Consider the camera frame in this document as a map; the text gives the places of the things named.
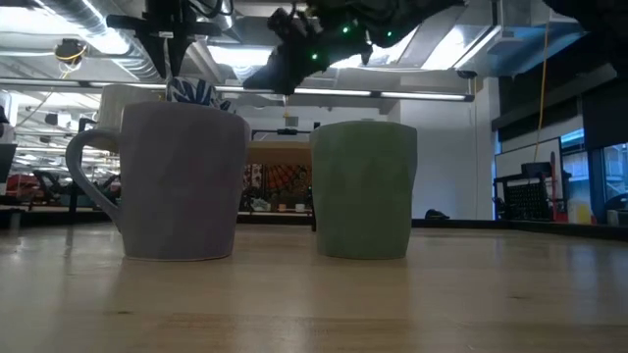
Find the ceiling light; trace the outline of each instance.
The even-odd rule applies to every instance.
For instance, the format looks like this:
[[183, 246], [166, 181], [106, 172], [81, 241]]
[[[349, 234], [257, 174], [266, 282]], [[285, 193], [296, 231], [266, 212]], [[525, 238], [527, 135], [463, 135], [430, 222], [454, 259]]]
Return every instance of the ceiling light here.
[[64, 35], [75, 34], [77, 28], [64, 19], [51, 16], [42, 9], [3, 7], [0, 11], [0, 32], [2, 31]]
[[67, 171], [68, 169], [65, 167], [40, 167], [37, 168], [39, 171]]
[[335, 95], [335, 96], [355, 96], [355, 97], [369, 97], [370, 91], [363, 90], [348, 90], [348, 89], [318, 89], [318, 88], [296, 88], [295, 94], [305, 95]]
[[146, 89], [166, 89], [164, 83], [137, 83], [137, 82], [89, 82], [89, 85], [94, 88], [102, 88], [110, 84], [123, 84], [131, 85], [133, 87], [146, 88]]
[[37, 78], [13, 78], [1, 77], [0, 83], [3, 84], [24, 84], [24, 85], [41, 85], [45, 87], [80, 87], [80, 83], [74, 80], [64, 79], [37, 79]]
[[217, 92], [222, 93], [274, 94], [270, 89], [244, 89], [242, 86], [220, 85], [215, 88]]
[[416, 92], [382, 92], [382, 98], [445, 100], [445, 101], [460, 101], [460, 102], [467, 100], [467, 96], [462, 95], [462, 94], [416, 93]]
[[264, 66], [273, 51], [267, 47], [245, 46], [225, 48], [210, 45], [207, 48], [216, 63], [231, 67]]
[[[22, 152], [49, 152], [49, 153], [61, 153], [61, 154], [66, 153], [65, 148], [53, 148], [53, 147], [18, 147], [17, 150], [22, 151]], [[109, 152], [92, 150], [92, 149], [83, 149], [82, 153], [93, 155], [93, 154], [108, 154]]]
[[423, 64], [423, 70], [447, 70], [455, 64], [465, 53], [464, 34], [455, 26], [441, 40], [439, 45]]
[[495, 38], [495, 36], [501, 32], [501, 25], [496, 25], [487, 36], [482, 39], [476, 46], [473, 47], [468, 53], [466, 53], [455, 65], [454, 68], [460, 69], [464, 64], [466, 64], [471, 58], [476, 56], [482, 48], [484, 48], [489, 42]]
[[36, 161], [39, 158], [33, 156], [33, 155], [23, 155], [23, 156], [18, 156], [18, 158], [22, 158], [23, 160], [27, 160], [27, 161]]

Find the cup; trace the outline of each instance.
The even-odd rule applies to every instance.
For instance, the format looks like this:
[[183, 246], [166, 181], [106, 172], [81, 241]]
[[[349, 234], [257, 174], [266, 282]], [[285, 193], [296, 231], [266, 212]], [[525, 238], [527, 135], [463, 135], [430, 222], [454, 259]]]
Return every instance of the cup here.
[[[122, 233], [127, 257], [190, 261], [232, 253], [242, 192], [248, 123], [194, 104], [128, 105], [122, 130], [93, 129], [68, 145], [74, 181]], [[85, 176], [80, 153], [108, 139], [120, 149], [122, 206], [111, 203]]]
[[[98, 108], [96, 128], [120, 131], [122, 116], [128, 104], [141, 102], [158, 102], [159, 94], [145, 88], [128, 84], [109, 84], [103, 87]], [[109, 140], [93, 139], [88, 146], [118, 152], [117, 146]]]
[[416, 129], [347, 122], [310, 136], [318, 251], [350, 259], [405, 256], [417, 167]]

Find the window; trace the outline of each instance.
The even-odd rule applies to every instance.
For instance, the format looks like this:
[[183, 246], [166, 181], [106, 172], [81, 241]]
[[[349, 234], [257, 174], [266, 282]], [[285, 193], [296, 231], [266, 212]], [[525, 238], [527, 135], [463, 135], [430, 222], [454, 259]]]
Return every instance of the window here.
[[571, 174], [568, 185], [568, 201], [585, 202], [591, 205], [589, 185], [589, 156], [585, 150], [585, 132], [579, 128], [560, 137], [562, 145], [562, 167]]
[[628, 149], [625, 143], [604, 148], [606, 201], [628, 192]]

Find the wooden table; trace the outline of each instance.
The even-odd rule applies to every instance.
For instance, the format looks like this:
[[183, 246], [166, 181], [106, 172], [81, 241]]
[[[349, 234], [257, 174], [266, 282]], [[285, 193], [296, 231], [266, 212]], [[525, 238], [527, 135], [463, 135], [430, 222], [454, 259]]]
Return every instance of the wooden table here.
[[628, 246], [414, 229], [407, 257], [317, 255], [307, 227], [244, 226], [234, 255], [123, 259], [112, 224], [0, 236], [0, 351], [593, 353], [628, 347]]
[[251, 141], [248, 145], [248, 164], [310, 166], [310, 143]]

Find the wall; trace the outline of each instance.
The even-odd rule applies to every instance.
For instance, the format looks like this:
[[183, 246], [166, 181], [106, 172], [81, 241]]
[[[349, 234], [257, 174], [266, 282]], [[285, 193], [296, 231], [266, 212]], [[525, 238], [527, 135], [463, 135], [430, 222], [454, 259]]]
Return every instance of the wall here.
[[402, 101], [400, 108], [401, 122], [418, 134], [413, 218], [434, 208], [453, 219], [492, 220], [497, 80], [485, 80], [475, 103]]
[[[574, 117], [570, 120], [563, 121], [541, 129], [540, 141], [546, 141], [552, 138], [560, 137], [569, 132], [573, 132], [583, 127], [582, 116]], [[503, 152], [512, 151], [513, 149], [529, 146], [537, 143], [537, 132], [529, 132], [509, 140], [501, 142], [501, 150]]]

